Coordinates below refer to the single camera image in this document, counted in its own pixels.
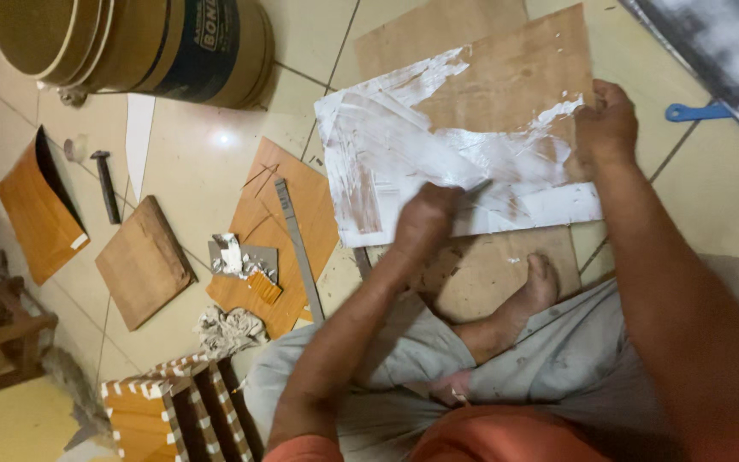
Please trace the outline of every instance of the bucket label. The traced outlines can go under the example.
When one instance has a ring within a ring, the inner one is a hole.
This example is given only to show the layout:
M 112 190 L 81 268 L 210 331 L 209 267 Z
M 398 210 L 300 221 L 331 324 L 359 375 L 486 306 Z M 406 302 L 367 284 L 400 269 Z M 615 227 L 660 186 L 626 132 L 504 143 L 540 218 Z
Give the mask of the bucket label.
M 216 51 L 219 43 L 219 0 L 196 2 L 198 23 L 195 25 L 195 42 L 205 50 Z
M 172 1 L 168 0 L 168 23 Z M 184 32 L 176 59 L 167 75 L 149 93 L 202 103 L 224 87 L 236 66 L 241 38 L 238 5 L 236 0 L 183 1 Z M 169 24 L 165 26 L 164 37 L 168 29 Z

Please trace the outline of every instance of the glue bucket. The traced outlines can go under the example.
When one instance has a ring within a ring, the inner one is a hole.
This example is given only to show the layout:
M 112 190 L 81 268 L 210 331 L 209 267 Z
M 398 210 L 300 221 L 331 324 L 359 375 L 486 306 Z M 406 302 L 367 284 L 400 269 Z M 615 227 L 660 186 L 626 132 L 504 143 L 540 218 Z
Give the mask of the glue bucket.
M 100 0 L 0 0 L 0 49 L 22 73 L 65 84 L 90 52 Z
M 272 71 L 272 29 L 255 0 L 0 0 L 0 5 L 16 3 L 42 5 L 36 10 L 43 11 L 53 9 L 46 3 L 57 6 L 53 17 L 29 30 L 48 47 L 55 45 L 56 54 L 67 43 L 59 38 L 60 29 L 81 30 L 67 36 L 89 38 L 88 47 L 77 48 L 77 66 L 64 78 L 50 80 L 35 70 L 40 63 L 29 68 L 8 58 L 20 71 L 65 88 L 146 93 L 237 109 L 257 100 Z M 91 11 L 89 27 L 75 27 L 85 16 L 75 14 L 84 3 Z M 23 22 L 29 29 L 30 21 Z M 2 36 L 5 56 L 15 54 L 15 46 L 5 50 L 14 40 Z M 51 53 L 36 54 L 33 61 L 44 63 Z

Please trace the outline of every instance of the toe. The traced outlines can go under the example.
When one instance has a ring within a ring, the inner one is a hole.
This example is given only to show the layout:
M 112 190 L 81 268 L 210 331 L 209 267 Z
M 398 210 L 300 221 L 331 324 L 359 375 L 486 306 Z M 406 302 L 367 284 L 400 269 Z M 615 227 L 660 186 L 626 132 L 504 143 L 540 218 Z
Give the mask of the toe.
M 549 260 L 537 253 L 530 253 L 526 259 L 529 262 L 529 277 L 546 279 Z

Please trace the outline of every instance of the person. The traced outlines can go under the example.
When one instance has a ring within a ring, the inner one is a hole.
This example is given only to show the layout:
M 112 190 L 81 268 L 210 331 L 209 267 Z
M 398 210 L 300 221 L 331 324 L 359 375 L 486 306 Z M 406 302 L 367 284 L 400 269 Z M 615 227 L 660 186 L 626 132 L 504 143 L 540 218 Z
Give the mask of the person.
M 616 278 L 555 304 L 533 254 L 491 316 L 449 326 L 404 292 L 463 193 L 424 185 L 364 284 L 252 367 L 266 460 L 739 460 L 739 259 L 693 252 L 636 165 L 633 104 L 617 85 L 594 91 L 576 141 Z

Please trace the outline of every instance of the gray pants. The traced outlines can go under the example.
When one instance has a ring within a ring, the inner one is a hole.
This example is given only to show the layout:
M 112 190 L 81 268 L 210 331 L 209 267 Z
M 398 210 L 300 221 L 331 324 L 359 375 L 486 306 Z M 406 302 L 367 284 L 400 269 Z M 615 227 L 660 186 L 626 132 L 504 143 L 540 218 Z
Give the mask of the gray pants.
M 704 259 L 739 300 L 739 259 Z M 611 280 L 533 316 L 513 348 L 476 367 L 452 329 L 406 293 L 344 398 L 341 451 L 347 460 L 404 459 L 451 409 L 403 385 L 451 376 L 452 388 L 472 404 L 534 405 L 577 425 L 607 456 L 678 459 L 679 447 L 623 322 Z M 244 396 L 262 428 L 272 425 L 278 397 L 315 331 L 309 326 L 284 335 L 253 365 Z

